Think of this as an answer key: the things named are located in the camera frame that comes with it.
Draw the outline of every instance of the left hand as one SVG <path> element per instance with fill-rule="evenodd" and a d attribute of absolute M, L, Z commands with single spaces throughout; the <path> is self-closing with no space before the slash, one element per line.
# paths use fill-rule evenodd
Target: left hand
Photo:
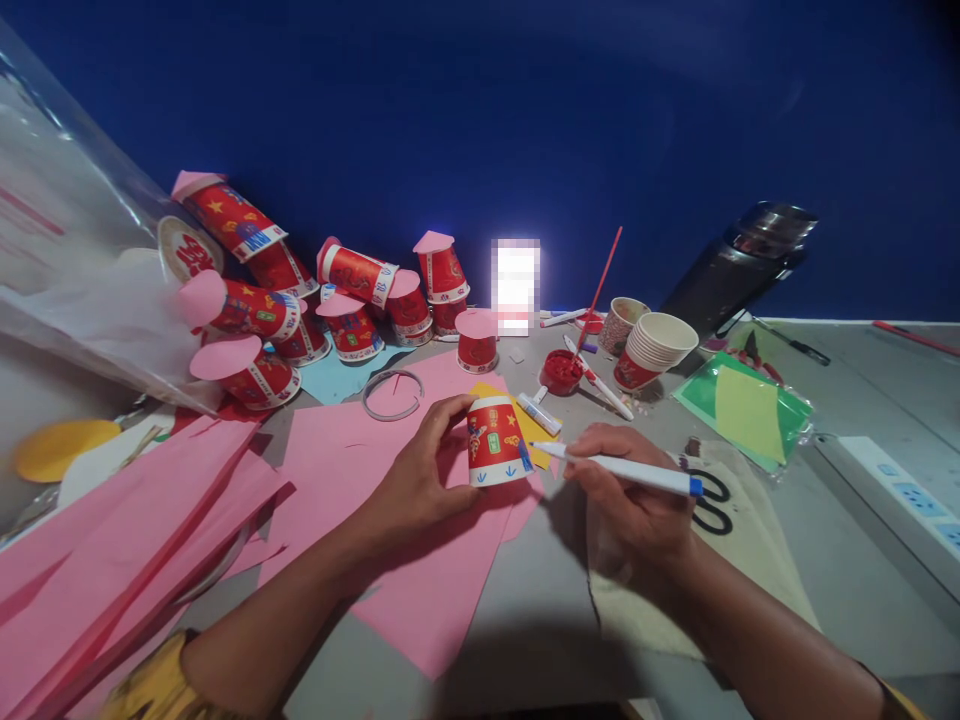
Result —
<path fill-rule="evenodd" d="M 443 487 L 437 469 L 441 442 L 463 421 L 476 399 L 476 395 L 457 395 L 430 407 L 417 434 L 361 507 L 368 522 L 411 535 L 469 510 L 482 497 L 479 489 L 469 485 Z"/>

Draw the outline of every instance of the yellow paper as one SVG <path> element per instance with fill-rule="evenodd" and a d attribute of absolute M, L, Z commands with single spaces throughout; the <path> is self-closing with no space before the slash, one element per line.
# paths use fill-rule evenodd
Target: yellow paper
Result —
<path fill-rule="evenodd" d="M 723 366 L 717 377 L 717 432 L 780 464 L 786 463 L 775 385 Z"/>
<path fill-rule="evenodd" d="M 486 383 L 477 383 L 473 386 L 470 394 L 480 397 L 494 397 L 495 395 L 503 395 L 503 390 L 498 390 Z M 530 447 L 530 443 L 553 442 L 554 438 L 548 435 L 546 430 L 537 425 L 536 421 L 523 411 L 523 408 L 517 404 L 516 398 L 511 395 L 510 399 L 513 400 L 513 411 L 520 419 L 520 432 L 523 433 L 523 439 L 527 442 L 527 447 L 530 450 L 530 459 L 533 460 L 534 465 L 542 468 L 550 467 L 550 456 L 543 450 Z"/>

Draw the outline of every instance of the black thermos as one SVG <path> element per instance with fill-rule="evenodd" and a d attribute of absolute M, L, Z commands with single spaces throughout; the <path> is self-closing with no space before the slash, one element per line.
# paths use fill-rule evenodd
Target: black thermos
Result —
<path fill-rule="evenodd" d="M 685 320 L 704 342 L 803 261 L 817 219 L 793 205 L 757 203 L 700 253 L 660 312 Z"/>

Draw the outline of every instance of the paper ring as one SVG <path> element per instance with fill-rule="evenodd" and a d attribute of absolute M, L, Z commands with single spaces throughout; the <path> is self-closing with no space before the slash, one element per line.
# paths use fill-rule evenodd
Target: paper ring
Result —
<path fill-rule="evenodd" d="M 367 405 L 367 398 L 370 397 L 370 394 L 376 390 L 377 386 L 380 385 L 387 378 L 391 378 L 394 375 L 404 375 L 406 377 L 413 378 L 417 381 L 417 385 L 420 386 L 420 397 L 423 397 L 423 381 L 414 375 L 409 370 L 384 370 L 382 373 L 377 373 L 372 378 L 367 381 L 367 384 L 363 386 L 363 392 L 360 394 L 360 404 L 363 405 L 363 409 L 367 411 L 367 415 L 372 417 L 374 420 L 379 420 L 380 422 L 393 422 L 394 420 L 403 420 L 403 418 L 408 415 L 412 415 L 417 411 L 417 408 L 420 407 L 420 400 L 418 398 L 413 399 L 413 405 L 408 407 L 403 412 L 397 413 L 396 415 L 380 415 L 375 413 Z"/>

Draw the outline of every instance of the red paintbrush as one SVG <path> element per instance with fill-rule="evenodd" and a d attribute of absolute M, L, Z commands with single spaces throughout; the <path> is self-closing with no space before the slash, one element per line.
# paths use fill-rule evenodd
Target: red paintbrush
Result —
<path fill-rule="evenodd" d="M 610 269 L 610 262 L 613 260 L 613 254 L 617 251 L 617 243 L 620 242 L 620 233 L 622 232 L 623 225 L 617 230 L 617 236 L 613 239 L 613 247 L 610 248 L 610 257 L 607 258 L 607 266 L 603 269 L 603 275 L 600 276 L 600 284 L 597 286 L 597 294 L 593 296 L 593 303 L 590 305 L 590 310 L 583 316 L 583 330 L 580 331 L 580 339 L 577 341 L 576 355 L 579 355 L 580 350 L 583 349 L 583 340 L 587 337 L 587 320 L 593 315 L 593 311 L 597 307 L 597 300 L 600 299 L 600 291 L 603 289 L 603 281 L 607 279 L 607 270 Z"/>

